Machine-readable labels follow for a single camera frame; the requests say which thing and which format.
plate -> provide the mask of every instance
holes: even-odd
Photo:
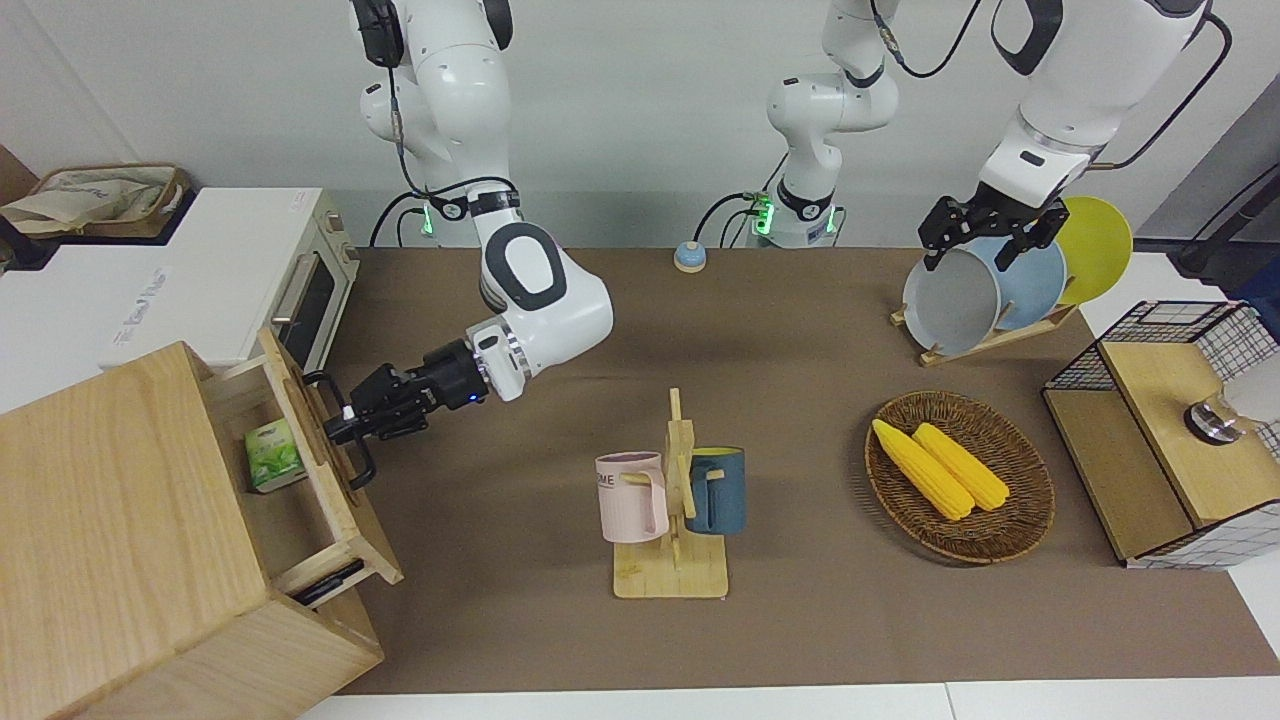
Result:
[[[1030,552],[1048,533],[1055,498],[1044,460],[1027,436],[991,406],[954,392],[922,391],[891,400],[876,418],[908,434],[920,423],[933,423],[1009,486],[1009,500],[1001,507],[975,507],[963,520],[947,520],[868,429],[864,460],[872,489],[888,516],[920,544],[952,560],[989,565]]]
[[[1057,243],[1033,247],[1014,260],[1007,270],[996,269],[996,255],[1009,242],[1006,237],[979,237],[965,250],[980,258],[1000,283],[1000,300],[1014,306],[996,323],[998,331],[1018,331],[1034,325],[1048,315],[1066,287],[1066,258]]]
[[[1071,217],[1057,231],[1056,242],[1074,279],[1061,302],[1079,305],[1120,282],[1133,255],[1133,231],[1124,213],[1106,200],[1082,196],[1064,202]]]
[[[920,347],[938,355],[960,355],[977,347],[996,327],[1000,284],[977,255],[955,249],[932,273],[923,259],[911,268],[902,304],[906,329]]]

black cable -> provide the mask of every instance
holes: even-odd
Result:
[[[401,210],[401,217],[396,218],[396,246],[397,247],[404,247],[404,236],[401,234],[401,224],[404,222],[404,217],[406,215],[413,215],[413,214],[421,215],[426,210],[422,210],[421,208],[410,208],[408,210]]]
[[[769,179],[764,181],[764,184],[760,186],[760,192],[768,192],[769,191],[769,183],[772,183],[773,178],[778,177],[778,173],[782,172],[782,165],[785,165],[787,163],[787,156],[790,156],[790,155],[791,155],[790,152],[783,152],[782,154],[782,158],[778,159],[778,164],[773,168],[773,172],[769,173]],[[756,202],[751,202],[751,210],[755,210],[756,205],[758,205]],[[728,243],[730,247],[733,247],[735,245],[737,245],[737,238],[739,238],[739,236],[742,234],[742,228],[746,227],[746,223],[749,220],[750,220],[750,218],[742,218],[742,222],[737,224],[737,231],[733,233],[733,240],[731,240],[730,243]]]
[[[1201,242],[1189,242],[1183,247],[1176,258],[1174,258],[1179,272],[1184,274],[1185,272],[1192,274],[1203,273],[1208,266],[1210,259],[1230,245],[1231,240],[1261,215],[1270,204],[1275,202],[1276,199],[1280,199],[1280,176],[1271,176],[1271,179],[1253,192],[1222,224],[1213,228],[1208,238]]]
[[[1222,213],[1226,213],[1228,208],[1230,208],[1231,205],[1235,205],[1235,201],[1239,200],[1242,195],[1244,195],[1245,192],[1253,190],[1253,186],[1256,186],[1260,182],[1262,182],[1263,179],[1266,179],[1266,177],[1270,176],[1271,173],[1274,173],[1276,170],[1276,168],[1280,168],[1280,163],[1275,163],[1270,168],[1262,170],[1262,173],[1258,177],[1256,177],[1252,181],[1249,181],[1249,184],[1242,187],[1239,190],[1239,192],[1236,192],[1235,195],[1231,196],[1230,200],[1228,200],[1226,202],[1224,202],[1222,206],[1217,209],[1217,213],[1213,213],[1213,217],[1210,218],[1210,219],[1207,219],[1207,220],[1204,220],[1204,224],[1201,225],[1201,229],[1196,231],[1196,234],[1192,236],[1192,242],[1199,240],[1201,233],[1203,233],[1204,231],[1207,231],[1208,227],[1213,224],[1213,220],[1217,220],[1222,215]]]
[[[408,174],[408,165],[404,164],[404,124],[401,120],[399,97],[396,95],[396,70],[393,68],[387,68],[387,86],[392,96],[392,137],[396,140],[396,155],[399,158],[401,174],[404,176],[404,182],[408,184],[410,191],[415,196],[421,197],[422,191],[417,188],[417,183]]]
[[[724,238],[728,237],[728,227],[733,224],[733,218],[737,218],[739,215],[750,215],[750,214],[751,214],[751,210],[746,209],[746,210],[739,210],[737,213],[733,213],[732,215],[730,215],[728,219],[724,220],[724,227],[721,228],[721,242],[719,242],[719,245],[717,247],[721,247],[721,249],[724,247]]]
[[[879,10],[876,8],[876,0],[872,0],[872,18],[876,19],[876,27],[879,28],[881,40],[884,42],[884,49],[888,50],[888,54],[893,56],[893,60],[897,61],[899,67],[901,67],[904,70],[906,70],[906,74],[914,78],[925,79],[942,72],[942,68],[947,67],[947,63],[951,61],[951,58],[956,54],[956,49],[960,47],[960,42],[964,40],[964,36],[969,32],[969,26],[973,24],[973,17],[978,14],[979,5],[982,5],[982,0],[973,1],[973,6],[969,8],[969,14],[965,15],[964,23],[960,26],[960,32],[956,33],[955,42],[951,44],[951,49],[947,50],[947,54],[945,58],[942,58],[942,61],[938,63],[938,65],[932,70],[927,70],[923,73],[916,72],[915,69],[913,69],[910,65],[906,64],[906,58],[902,56],[902,50],[899,47],[897,38],[893,37],[893,31],[890,29],[888,23],[884,22],[884,17],[881,15]]]
[[[378,222],[374,223],[374,232],[369,233],[369,247],[372,247],[374,243],[378,242],[378,232],[383,229],[383,223],[387,222],[387,217],[392,214],[392,210],[394,210],[397,205],[408,200],[410,197],[413,197],[412,192],[402,192],[396,196],[396,200],[388,202],[387,208],[383,208],[383,214],[378,215]]]
[[[705,213],[703,213],[703,219],[698,220],[698,229],[694,231],[694,242],[698,242],[698,238],[701,237],[703,227],[707,225],[707,220],[712,219],[712,214],[716,213],[716,210],[719,210],[727,202],[732,202],[735,200],[751,200],[751,197],[753,195],[750,192],[735,192],[732,195],[726,195],[724,197],[721,197],[714,204],[712,204],[712,206],[708,208]]]
[[[1196,95],[1201,91],[1201,88],[1204,87],[1208,83],[1208,81],[1213,77],[1213,73],[1216,73],[1217,69],[1222,67],[1222,61],[1226,60],[1226,56],[1231,53],[1231,28],[1226,27],[1226,23],[1222,22],[1222,18],[1215,15],[1213,13],[1204,13],[1204,22],[1216,27],[1219,32],[1222,33],[1222,50],[1217,54],[1217,59],[1213,60],[1213,64],[1208,67],[1208,70],[1206,70],[1204,76],[1201,77],[1199,82],[1196,83],[1196,87],[1192,87],[1192,91],[1187,94],[1187,97],[1183,97],[1183,101],[1179,102],[1176,108],[1174,108],[1174,111],[1170,113],[1167,118],[1165,118],[1165,122],[1161,123],[1158,128],[1156,128],[1156,132],[1151,137],[1148,137],[1147,142],[1143,142],[1142,147],[1139,147],[1133,155],[1119,163],[1093,163],[1092,165],[1088,167],[1089,170],[1123,170],[1124,168],[1132,165],[1134,160],[1142,158],[1142,155],[1152,145],[1155,145],[1157,140],[1160,140],[1160,136],[1165,135],[1165,131],[1169,129],[1169,126],[1174,124],[1174,120],[1178,119],[1178,115],[1183,114],[1183,110],[1185,110],[1187,106],[1190,105],[1192,100],[1196,99]]]
[[[442,193],[457,190],[460,187],[466,187],[468,184],[475,184],[477,182],[497,182],[497,183],[507,186],[508,188],[511,188],[512,192],[518,192],[518,188],[516,187],[516,183],[511,182],[509,179],[507,179],[507,178],[504,178],[502,176],[476,176],[474,178],[467,178],[465,181],[458,181],[458,182],[456,182],[453,184],[447,184],[447,186],[436,188],[436,190],[424,190],[422,191],[422,197],[425,197],[425,199],[440,197]]]

yellow plate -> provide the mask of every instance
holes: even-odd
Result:
[[[1115,205],[1098,197],[1064,200],[1071,217],[1057,233],[1057,246],[1066,256],[1066,272],[1074,278],[1062,305],[1079,305],[1098,297],[1120,281],[1133,255],[1133,231]]]

mug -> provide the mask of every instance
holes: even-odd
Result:
[[[616,543],[648,542],[671,529],[659,452],[614,452],[595,459],[600,530]]]
[[[746,527],[746,454],[741,447],[695,447],[689,469],[695,518],[685,527],[695,533],[732,536]]]

green led light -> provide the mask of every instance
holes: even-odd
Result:
[[[773,229],[773,202],[764,197],[755,211],[755,234],[765,237],[771,229]]]

